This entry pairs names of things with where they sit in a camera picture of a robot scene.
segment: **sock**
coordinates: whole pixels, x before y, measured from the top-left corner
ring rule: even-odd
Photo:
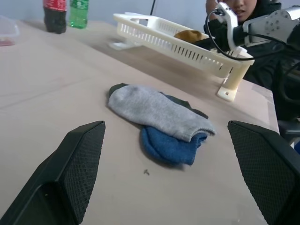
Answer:
[[[117,89],[120,89],[122,87],[128,86],[128,84],[125,83],[120,83],[120,84],[116,84],[114,86],[112,86],[109,91],[108,91],[108,96],[110,97]],[[183,107],[186,107],[187,109],[193,111],[194,113],[203,116],[204,118],[208,119],[208,115],[206,115],[205,113],[201,112],[200,110],[197,109],[193,109],[191,107],[191,105],[189,104],[189,102],[187,101],[183,101],[179,98],[176,98],[174,96],[171,95],[165,95],[168,99],[170,99],[172,102],[175,102],[176,104],[182,105]]]
[[[108,106],[129,121],[154,127],[186,142],[190,142],[198,133],[216,133],[209,120],[151,88],[133,85],[122,87],[110,96]]]
[[[197,149],[206,138],[206,134],[200,133],[193,136],[191,142],[185,142],[153,127],[146,126],[142,129],[142,142],[148,154],[170,165],[192,165]]]

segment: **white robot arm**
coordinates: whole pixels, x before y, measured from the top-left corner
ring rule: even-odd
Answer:
[[[218,20],[227,22],[227,38],[231,50],[240,45],[253,46],[270,41],[249,34],[268,36],[300,50],[300,6],[277,10],[270,15],[245,21],[240,26],[236,14],[226,3],[220,2],[216,10]]]

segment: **plastic tray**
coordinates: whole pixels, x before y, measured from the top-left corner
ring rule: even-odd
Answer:
[[[217,95],[227,101],[234,100],[241,80],[254,63],[254,60],[243,62],[232,60],[215,50],[208,51],[177,39],[174,37],[176,33],[192,29],[156,16],[125,13],[114,14],[114,19],[118,22],[118,34],[125,37],[126,41],[114,43],[111,47],[121,50],[144,45],[197,69],[224,78]],[[141,20],[147,20],[147,25],[140,24]],[[241,47],[228,53],[240,58],[252,57]]]
[[[19,35],[15,21],[0,15],[0,46],[15,45]]]

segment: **plastic bottle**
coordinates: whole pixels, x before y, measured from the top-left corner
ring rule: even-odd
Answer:
[[[61,34],[66,32],[66,0],[44,0],[44,22],[48,32]]]
[[[86,28],[88,24],[89,0],[71,0],[70,27]]]

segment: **black cable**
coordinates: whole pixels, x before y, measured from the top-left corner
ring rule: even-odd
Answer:
[[[289,68],[281,77],[280,82],[279,82],[279,92],[281,96],[284,98],[285,101],[289,103],[293,103],[295,105],[300,105],[300,100],[296,99],[291,99],[289,98],[286,93],[285,93],[285,81],[287,79],[287,76],[289,75],[290,72],[292,72],[295,68],[300,66],[300,62],[297,62],[295,65],[293,65],[291,68]]]
[[[256,59],[261,59],[261,58],[264,58],[264,57],[268,57],[268,56],[271,56],[271,55],[275,55],[275,54],[278,54],[278,53],[281,53],[281,51],[279,52],[272,52],[272,53],[268,53],[268,54],[265,54],[265,55],[260,55],[260,56],[256,56],[256,57],[252,57],[252,58],[237,58],[237,57],[233,57],[227,53],[225,53],[218,45],[217,43],[215,42],[214,38],[212,37],[212,34],[210,32],[210,27],[208,25],[208,20],[210,18],[210,16],[213,14],[213,13],[219,13],[217,10],[214,10],[212,12],[210,12],[207,16],[206,16],[206,19],[205,19],[205,25],[207,27],[207,32],[208,32],[208,36],[210,37],[212,43],[214,44],[215,48],[218,50],[218,52],[220,52],[221,54],[223,54],[224,56],[232,59],[232,60],[237,60],[237,61],[250,61],[250,60],[256,60]]]
[[[155,2],[156,2],[156,0],[153,0],[150,15],[153,15],[153,10],[154,10],[154,6],[155,6]]]

